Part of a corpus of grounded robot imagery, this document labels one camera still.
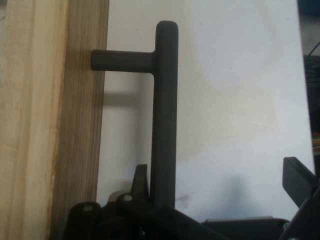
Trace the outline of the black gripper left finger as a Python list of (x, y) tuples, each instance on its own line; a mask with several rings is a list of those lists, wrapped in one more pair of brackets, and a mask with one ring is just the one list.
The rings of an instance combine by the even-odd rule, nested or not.
[(176, 165), (168, 172), (151, 165), (137, 165), (130, 192), (122, 193), (104, 207), (79, 203), (67, 218), (65, 240), (202, 240), (204, 226), (174, 207)]

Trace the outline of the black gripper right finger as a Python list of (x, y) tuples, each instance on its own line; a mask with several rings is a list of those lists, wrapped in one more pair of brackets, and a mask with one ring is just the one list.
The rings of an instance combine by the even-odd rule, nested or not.
[(283, 159), (282, 186), (298, 211), (284, 228), (281, 240), (320, 238), (320, 179), (296, 157)]

